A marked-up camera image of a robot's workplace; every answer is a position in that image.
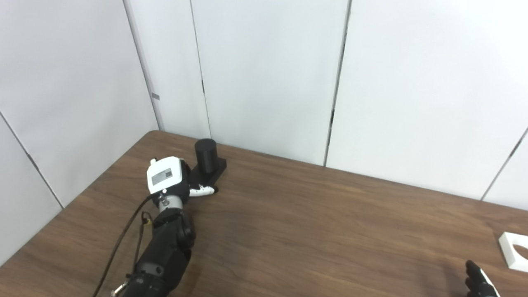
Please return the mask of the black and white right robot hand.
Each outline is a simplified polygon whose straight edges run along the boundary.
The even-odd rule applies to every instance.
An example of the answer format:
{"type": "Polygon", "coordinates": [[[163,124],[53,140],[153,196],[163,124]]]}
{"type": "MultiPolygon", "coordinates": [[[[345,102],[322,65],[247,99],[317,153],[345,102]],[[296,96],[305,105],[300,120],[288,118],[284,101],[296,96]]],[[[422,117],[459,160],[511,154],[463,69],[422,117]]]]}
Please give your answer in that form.
{"type": "Polygon", "coordinates": [[[468,260],[465,267],[467,278],[464,283],[468,289],[467,297],[500,297],[496,287],[479,265],[468,260]]]}

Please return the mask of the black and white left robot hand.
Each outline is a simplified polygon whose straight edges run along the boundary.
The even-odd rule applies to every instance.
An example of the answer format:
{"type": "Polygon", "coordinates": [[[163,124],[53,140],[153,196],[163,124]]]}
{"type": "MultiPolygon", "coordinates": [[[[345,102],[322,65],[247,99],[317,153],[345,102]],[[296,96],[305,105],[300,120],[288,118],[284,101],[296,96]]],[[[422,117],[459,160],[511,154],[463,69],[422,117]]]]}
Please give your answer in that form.
{"type": "Polygon", "coordinates": [[[204,181],[197,170],[198,167],[191,169],[185,160],[175,156],[152,159],[147,169],[147,183],[153,204],[160,211],[183,209],[190,198],[217,193],[217,186],[204,181]]]}

